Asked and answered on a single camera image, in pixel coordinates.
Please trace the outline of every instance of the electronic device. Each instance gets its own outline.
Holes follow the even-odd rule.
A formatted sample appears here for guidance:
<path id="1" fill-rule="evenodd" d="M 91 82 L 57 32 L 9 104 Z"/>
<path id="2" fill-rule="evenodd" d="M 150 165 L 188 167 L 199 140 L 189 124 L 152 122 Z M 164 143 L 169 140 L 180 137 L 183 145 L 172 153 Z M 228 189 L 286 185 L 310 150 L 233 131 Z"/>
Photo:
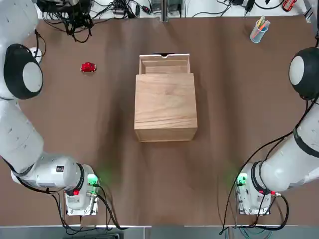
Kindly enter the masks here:
<path id="1" fill-rule="evenodd" d="M 0 155 L 15 182 L 34 190 L 63 189 L 69 215 L 95 215 L 98 178 L 92 168 L 45 153 L 43 138 L 17 103 L 37 96 L 43 85 L 39 63 L 22 45 L 37 26 L 35 6 L 31 0 L 3 0 L 0 16 Z"/>

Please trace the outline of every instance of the table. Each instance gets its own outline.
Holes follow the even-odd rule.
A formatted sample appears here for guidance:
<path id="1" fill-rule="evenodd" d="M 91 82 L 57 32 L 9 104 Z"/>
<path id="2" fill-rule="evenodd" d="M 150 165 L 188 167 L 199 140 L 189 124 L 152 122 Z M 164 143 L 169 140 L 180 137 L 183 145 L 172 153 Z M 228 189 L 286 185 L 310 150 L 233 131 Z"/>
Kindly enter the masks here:
<path id="1" fill-rule="evenodd" d="M 257 147 L 290 131 L 305 108 L 290 86 L 288 67 L 296 52 L 314 45 L 311 26 L 303 16 L 269 17 L 269 31 L 254 44 L 249 34 L 256 19 L 111 20 L 96 25 L 85 44 L 40 22 L 47 44 L 43 91 L 21 101 L 21 108 L 47 152 L 93 167 L 112 192 L 121 225 L 221 225 L 218 214 L 223 216 L 239 166 Z M 34 46 L 35 36 L 26 44 Z M 153 52 L 190 54 L 198 114 L 191 142 L 137 141 L 135 75 L 139 55 Z M 86 61 L 97 64 L 89 76 L 80 72 Z M 2 161 L 0 180 L 0 225 L 60 225 L 53 199 L 14 183 Z M 289 225 L 318 225 L 318 185 L 285 192 Z M 238 217 L 239 224 L 252 221 Z M 102 204 L 96 217 L 83 218 L 87 225 L 104 223 Z M 231 210 L 226 223 L 234 224 Z M 280 224 L 278 210 L 260 223 Z"/>
<path id="2" fill-rule="evenodd" d="M 149 7 L 149 1 L 148 0 L 136 0 L 139 4 L 144 5 Z M 248 0 L 244 0 L 243 5 L 247 4 Z M 107 5 L 110 2 L 112 2 L 112 0 L 95 0 L 95 2 L 93 2 L 92 5 L 92 12 L 90 13 L 90 15 L 92 17 L 94 17 L 96 15 L 96 12 L 101 11 L 102 9 L 104 9 L 104 6 L 101 5 Z M 266 5 L 265 4 L 265 0 L 256 0 L 256 3 L 258 5 L 260 5 L 261 7 L 274 7 L 277 6 L 279 3 L 281 3 L 282 0 L 270 0 L 269 4 Z M 135 11 L 135 3 L 134 2 L 130 2 L 130 6 L 133 9 L 133 11 Z M 181 15 L 182 17 L 192 17 L 193 15 L 205 11 L 205 12 L 210 12 L 210 13 L 215 13 L 215 12 L 222 12 L 226 9 L 226 6 L 223 5 L 222 3 L 219 3 L 217 0 L 183 0 L 183 6 L 182 6 L 182 10 L 181 10 Z M 303 0 L 298 0 L 294 6 L 294 8 L 289 11 L 289 12 L 285 12 L 281 6 L 277 7 L 275 9 L 271 9 L 271 10 L 265 10 L 265 9 L 260 9 L 258 8 L 256 5 L 253 7 L 253 9 L 251 10 L 250 13 L 247 14 L 247 16 L 293 16 L 293 15 L 299 15 L 299 14 L 303 14 L 304 12 L 306 12 L 306 7 L 305 7 L 305 2 Z M 42 18 L 41 15 L 41 11 L 37 8 L 38 11 L 38 17 L 39 19 Z M 233 5 L 223 16 L 244 16 L 245 14 L 245 9 L 239 5 L 235 6 Z M 178 12 L 172 12 L 169 13 L 168 16 L 170 18 L 176 18 L 176 17 L 180 17 Z M 220 14 L 207 14 L 207 13 L 203 13 L 203 14 L 199 14 L 196 17 L 215 17 L 215 16 L 220 16 Z M 112 18 L 114 17 L 114 14 L 112 13 L 112 11 L 108 11 L 107 13 L 104 13 L 101 16 L 101 19 L 108 19 L 108 18 Z M 143 12 L 141 10 L 141 18 L 144 17 L 160 17 L 160 14 L 152 14 L 152 15 L 148 15 L 145 12 Z"/>

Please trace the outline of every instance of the open drawer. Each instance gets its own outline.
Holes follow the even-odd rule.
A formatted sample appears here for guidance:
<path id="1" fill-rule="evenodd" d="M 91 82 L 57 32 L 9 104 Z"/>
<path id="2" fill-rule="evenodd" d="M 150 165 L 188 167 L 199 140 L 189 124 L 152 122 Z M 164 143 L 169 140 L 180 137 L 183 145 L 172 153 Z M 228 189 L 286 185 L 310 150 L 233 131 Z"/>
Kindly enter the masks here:
<path id="1" fill-rule="evenodd" d="M 141 55 L 134 130 L 140 142 L 188 141 L 197 131 L 189 54 Z"/>
<path id="2" fill-rule="evenodd" d="M 140 55 L 140 75 L 190 73 L 189 54 Z"/>

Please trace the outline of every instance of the black cable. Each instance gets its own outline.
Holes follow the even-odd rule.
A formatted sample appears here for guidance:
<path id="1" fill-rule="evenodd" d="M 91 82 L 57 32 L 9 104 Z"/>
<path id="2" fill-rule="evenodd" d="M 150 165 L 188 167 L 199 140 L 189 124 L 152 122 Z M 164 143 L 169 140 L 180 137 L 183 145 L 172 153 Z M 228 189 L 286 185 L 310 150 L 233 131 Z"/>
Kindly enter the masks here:
<path id="1" fill-rule="evenodd" d="M 273 6 L 273 7 L 263 7 L 263 6 L 259 6 L 256 2 L 255 2 L 255 5 L 261 9 L 264 9 L 264 10 L 271 10 L 271 9 L 275 9 L 275 8 L 278 8 L 281 4 L 283 4 L 285 0 L 282 0 L 278 5 L 276 6 Z"/>
<path id="2" fill-rule="evenodd" d="M 110 217 L 111 217 L 111 219 L 112 219 L 112 222 L 114 223 L 114 225 L 116 226 L 116 228 L 119 229 L 119 230 L 121 230 L 121 231 L 126 230 L 127 228 L 122 228 L 122 227 L 119 225 L 119 223 L 117 222 L 117 220 L 115 220 L 115 218 L 114 218 L 114 216 L 113 216 L 113 213 L 112 213 L 112 210 L 110 209 L 110 207 L 109 207 L 109 205 L 107 204 L 106 200 L 104 200 L 104 198 L 101 197 L 101 195 L 97 195 L 97 197 L 98 197 L 98 199 L 100 199 L 100 200 L 104 203 L 105 207 L 107 208 L 107 210 L 108 210 L 108 212 L 109 212 L 109 214 L 110 214 Z"/>
<path id="3" fill-rule="evenodd" d="M 105 193 L 103 187 L 102 187 L 101 185 L 98 185 L 98 184 L 93 185 L 93 186 L 99 187 L 99 188 L 102 190 L 104 199 L 105 199 L 105 201 L 106 201 L 106 200 L 107 200 L 107 198 L 106 198 L 106 193 Z M 108 220 L 108 210 L 105 210 L 105 211 L 106 211 L 106 230 L 107 230 L 107 231 L 110 231 L 111 229 L 109 229 L 109 224 L 110 224 L 110 221 L 111 221 L 111 217 L 110 217 L 110 219 Z"/>
<path id="4" fill-rule="evenodd" d="M 229 4 L 228 4 L 227 8 L 225 9 L 225 11 L 220 16 L 223 16 L 225 14 L 225 12 L 227 12 L 231 8 L 231 5 L 232 5 L 232 1 L 229 1 Z"/>
<path id="5" fill-rule="evenodd" d="M 285 225 L 287 224 L 287 221 L 288 221 L 288 217 L 289 217 L 289 203 L 288 203 L 287 199 L 283 195 L 281 195 L 280 197 L 285 201 L 285 204 L 286 204 L 286 216 L 285 216 L 285 219 L 284 219 L 283 223 L 277 228 L 270 228 L 270 227 L 265 227 L 265 226 L 256 226 L 257 228 L 265 229 L 265 230 L 269 230 L 269 231 L 279 231 L 279 230 L 281 230 L 282 228 L 285 227 Z"/>
<path id="6" fill-rule="evenodd" d="M 197 15 L 199 15 L 199 14 L 202 14 L 202 13 L 211 14 L 211 15 L 224 14 L 225 11 L 227 11 L 228 9 L 229 9 L 229 8 L 227 7 L 224 11 L 221 11 L 221 12 L 206 12 L 206 11 L 201 11 L 201 12 L 196 13 L 196 14 L 195 14 L 194 16 L 192 16 L 192 17 L 195 17 L 195 16 L 197 16 Z"/>
<path id="7" fill-rule="evenodd" d="M 224 4 L 225 6 L 228 6 L 225 2 L 223 1 L 219 1 L 219 0 L 216 0 L 217 2 L 221 3 L 221 4 Z"/>
<path id="8" fill-rule="evenodd" d="M 259 215 L 260 215 L 261 206 L 262 206 L 262 204 L 263 204 L 263 202 L 264 202 L 265 197 L 266 197 L 266 194 L 264 194 L 263 199 L 262 199 L 262 200 L 261 200 L 261 202 L 260 202 L 260 206 L 259 206 L 259 210 L 258 210 L 258 214 L 257 214 L 256 220 L 255 220 L 254 224 L 253 224 L 253 225 L 251 225 L 251 226 L 252 226 L 252 228 L 254 228 L 254 227 L 256 226 L 256 224 L 258 223 L 258 219 L 259 219 Z"/>

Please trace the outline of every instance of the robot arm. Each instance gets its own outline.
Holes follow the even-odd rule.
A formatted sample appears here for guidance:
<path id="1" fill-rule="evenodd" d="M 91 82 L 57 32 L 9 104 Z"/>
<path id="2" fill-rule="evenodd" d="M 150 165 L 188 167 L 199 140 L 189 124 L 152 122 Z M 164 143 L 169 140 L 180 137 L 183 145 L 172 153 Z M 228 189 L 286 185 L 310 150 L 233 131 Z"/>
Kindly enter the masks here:
<path id="1" fill-rule="evenodd" d="M 70 215 L 93 215 L 97 177 L 92 168 L 43 152 L 43 138 L 17 104 L 17 99 L 37 96 L 43 85 L 38 62 L 21 45 L 37 22 L 30 0 L 0 0 L 0 156 L 15 182 L 29 188 L 63 188 Z"/>
<path id="2" fill-rule="evenodd" d="M 319 178 L 319 49 L 304 49 L 293 58 L 289 77 L 304 100 L 312 101 L 302 122 L 266 161 L 247 164 L 237 179 L 242 214 L 267 211 L 270 192 L 283 192 Z"/>

